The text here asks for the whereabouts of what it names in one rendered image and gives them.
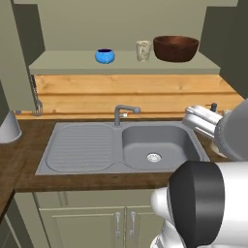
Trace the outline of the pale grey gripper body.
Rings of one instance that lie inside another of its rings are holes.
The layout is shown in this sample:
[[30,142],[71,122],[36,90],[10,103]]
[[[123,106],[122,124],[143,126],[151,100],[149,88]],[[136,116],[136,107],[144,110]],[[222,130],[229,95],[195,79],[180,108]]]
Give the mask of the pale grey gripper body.
[[194,105],[185,109],[182,123],[197,133],[213,140],[216,125],[222,115],[200,105]]

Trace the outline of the white soap dispenser black pump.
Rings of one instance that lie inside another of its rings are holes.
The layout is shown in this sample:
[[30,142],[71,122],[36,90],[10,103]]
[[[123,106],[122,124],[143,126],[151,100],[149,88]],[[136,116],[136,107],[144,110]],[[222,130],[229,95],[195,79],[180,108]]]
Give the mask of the white soap dispenser black pump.
[[217,104],[216,103],[210,104],[210,111],[212,112],[211,115],[215,116],[216,118],[218,116],[225,116],[228,113],[232,112],[230,109],[224,109],[221,113],[219,113],[217,111]]

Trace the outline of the brown wooden bowl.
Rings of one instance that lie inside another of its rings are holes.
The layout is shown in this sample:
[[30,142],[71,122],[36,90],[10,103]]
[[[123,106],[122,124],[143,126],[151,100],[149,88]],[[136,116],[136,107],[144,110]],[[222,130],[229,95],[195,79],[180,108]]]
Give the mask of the brown wooden bowl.
[[158,36],[153,39],[155,56],[165,62],[188,62],[195,56],[200,42],[186,36]]

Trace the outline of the grey sink tap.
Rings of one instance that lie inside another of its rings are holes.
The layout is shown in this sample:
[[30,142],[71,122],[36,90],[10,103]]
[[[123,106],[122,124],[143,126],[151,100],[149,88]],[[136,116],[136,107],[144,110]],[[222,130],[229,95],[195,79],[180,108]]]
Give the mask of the grey sink tap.
[[131,110],[134,114],[139,114],[141,112],[141,109],[139,107],[117,105],[114,109],[114,126],[115,127],[120,126],[120,111],[122,109]]

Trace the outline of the beige drinking glass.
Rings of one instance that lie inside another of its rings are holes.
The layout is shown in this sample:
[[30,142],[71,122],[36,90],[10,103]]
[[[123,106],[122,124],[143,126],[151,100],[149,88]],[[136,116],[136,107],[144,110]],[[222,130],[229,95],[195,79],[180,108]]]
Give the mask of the beige drinking glass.
[[150,41],[136,41],[137,59],[139,62],[148,62],[152,43]]

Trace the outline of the grey sink with drainer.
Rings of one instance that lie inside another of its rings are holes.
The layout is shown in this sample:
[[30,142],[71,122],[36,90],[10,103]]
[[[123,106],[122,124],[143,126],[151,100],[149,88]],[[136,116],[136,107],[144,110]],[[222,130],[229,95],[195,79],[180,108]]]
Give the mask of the grey sink with drainer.
[[58,122],[37,175],[173,172],[209,160],[196,134],[180,121]]

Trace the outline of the blue bowl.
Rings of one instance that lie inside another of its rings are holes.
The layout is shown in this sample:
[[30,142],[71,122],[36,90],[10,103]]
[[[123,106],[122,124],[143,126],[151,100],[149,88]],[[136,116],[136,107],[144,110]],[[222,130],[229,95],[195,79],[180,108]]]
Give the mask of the blue bowl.
[[109,64],[114,61],[115,53],[112,49],[101,48],[95,52],[95,60],[101,64]]

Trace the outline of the olive base cupboard door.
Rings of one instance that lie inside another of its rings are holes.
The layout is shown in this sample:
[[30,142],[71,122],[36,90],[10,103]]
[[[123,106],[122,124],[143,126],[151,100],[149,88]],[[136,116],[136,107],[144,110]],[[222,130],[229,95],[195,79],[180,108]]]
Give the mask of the olive base cupboard door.
[[[130,237],[131,212],[136,212],[135,236]],[[155,215],[150,205],[127,206],[125,248],[150,248],[153,239],[161,232],[163,219]]]
[[[123,207],[40,209],[51,248],[124,248]],[[120,237],[115,213],[120,212]]]

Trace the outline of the olive false drawer front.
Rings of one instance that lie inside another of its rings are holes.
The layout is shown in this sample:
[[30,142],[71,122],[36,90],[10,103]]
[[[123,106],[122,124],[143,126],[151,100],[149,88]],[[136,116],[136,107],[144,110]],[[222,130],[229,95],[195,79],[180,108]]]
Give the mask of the olive false drawer front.
[[40,208],[150,205],[154,189],[38,192]]

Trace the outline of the grey hanging fork tool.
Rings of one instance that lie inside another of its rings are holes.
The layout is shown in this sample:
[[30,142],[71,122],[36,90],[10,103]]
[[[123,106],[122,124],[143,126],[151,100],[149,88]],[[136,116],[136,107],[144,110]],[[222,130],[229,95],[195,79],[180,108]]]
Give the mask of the grey hanging fork tool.
[[37,108],[32,111],[33,116],[42,116],[43,115],[43,103],[41,100],[37,100]]

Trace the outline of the pale grey rounded appliance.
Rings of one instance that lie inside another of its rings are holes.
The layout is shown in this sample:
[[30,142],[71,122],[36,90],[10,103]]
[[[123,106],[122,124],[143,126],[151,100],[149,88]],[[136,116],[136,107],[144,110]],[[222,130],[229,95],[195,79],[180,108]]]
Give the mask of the pale grey rounded appliance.
[[22,135],[16,116],[12,110],[9,111],[0,126],[0,143],[11,143],[18,140]]

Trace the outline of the olive wall cabinet door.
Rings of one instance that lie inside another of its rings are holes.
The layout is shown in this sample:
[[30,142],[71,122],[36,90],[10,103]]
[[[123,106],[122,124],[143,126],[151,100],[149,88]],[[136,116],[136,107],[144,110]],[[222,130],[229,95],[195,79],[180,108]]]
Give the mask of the olive wall cabinet door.
[[36,110],[29,66],[45,51],[38,0],[0,0],[0,82],[11,110]]
[[207,7],[200,52],[220,67],[219,76],[248,98],[248,0],[235,7]]

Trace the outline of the olive open wall cabinet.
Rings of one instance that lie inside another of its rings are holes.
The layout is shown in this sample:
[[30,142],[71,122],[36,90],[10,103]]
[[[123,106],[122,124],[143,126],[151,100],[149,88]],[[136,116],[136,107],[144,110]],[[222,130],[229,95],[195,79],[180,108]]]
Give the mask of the olive open wall cabinet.
[[[139,62],[136,41],[161,35],[200,39],[207,7],[234,7],[237,0],[38,0],[45,51],[29,66],[34,75],[217,74],[220,67],[198,52],[185,63],[151,55]],[[112,63],[95,52],[112,49]]]

